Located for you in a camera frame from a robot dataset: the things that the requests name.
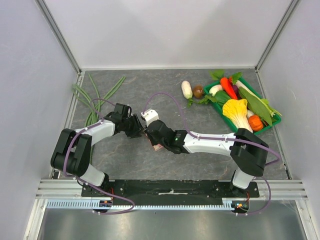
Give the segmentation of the pink express box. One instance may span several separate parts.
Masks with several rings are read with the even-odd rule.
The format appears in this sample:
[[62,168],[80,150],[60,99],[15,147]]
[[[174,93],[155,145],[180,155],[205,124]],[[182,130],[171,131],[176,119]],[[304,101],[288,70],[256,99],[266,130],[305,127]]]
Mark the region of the pink express box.
[[157,143],[152,137],[148,136],[147,138],[155,151],[159,151],[160,149],[163,148],[163,146]]

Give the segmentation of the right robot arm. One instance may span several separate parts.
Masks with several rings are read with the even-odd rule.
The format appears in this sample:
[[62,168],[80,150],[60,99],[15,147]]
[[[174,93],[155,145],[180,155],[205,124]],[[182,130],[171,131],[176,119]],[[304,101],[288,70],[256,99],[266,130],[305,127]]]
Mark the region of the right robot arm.
[[228,134],[200,134],[172,130],[157,119],[146,124],[147,137],[153,145],[161,145],[174,154],[210,153],[229,156],[236,163],[229,191],[242,196],[255,177],[262,177],[269,146],[245,128]]

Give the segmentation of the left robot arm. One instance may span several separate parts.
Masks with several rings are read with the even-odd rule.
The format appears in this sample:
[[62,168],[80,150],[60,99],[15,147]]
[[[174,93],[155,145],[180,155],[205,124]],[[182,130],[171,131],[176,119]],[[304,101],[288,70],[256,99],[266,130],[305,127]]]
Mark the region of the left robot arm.
[[128,105],[116,103],[114,110],[96,123],[84,128],[61,131],[50,165],[65,175],[75,176],[92,185],[92,191],[99,197],[110,191],[109,176],[90,163],[91,149],[105,138],[124,132],[128,138],[141,136],[143,126],[138,116]]

